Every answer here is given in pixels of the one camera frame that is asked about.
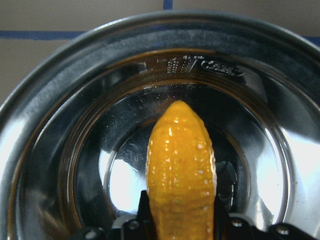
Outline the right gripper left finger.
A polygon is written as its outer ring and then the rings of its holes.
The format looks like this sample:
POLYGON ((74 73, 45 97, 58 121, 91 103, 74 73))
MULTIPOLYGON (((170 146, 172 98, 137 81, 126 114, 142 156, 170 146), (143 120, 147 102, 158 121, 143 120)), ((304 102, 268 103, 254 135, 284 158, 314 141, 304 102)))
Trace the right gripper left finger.
POLYGON ((150 200, 146 190, 142 190, 140 193, 137 219, 145 224, 153 224, 153 217, 150 210, 150 200))

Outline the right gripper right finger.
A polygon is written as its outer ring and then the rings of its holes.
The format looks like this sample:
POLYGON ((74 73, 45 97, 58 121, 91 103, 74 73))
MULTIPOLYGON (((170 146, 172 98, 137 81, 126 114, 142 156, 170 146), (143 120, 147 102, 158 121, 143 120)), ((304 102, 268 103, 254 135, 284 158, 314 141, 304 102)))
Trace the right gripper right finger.
POLYGON ((218 195, 214 200, 214 224, 226 225, 230 221, 230 216, 218 195))

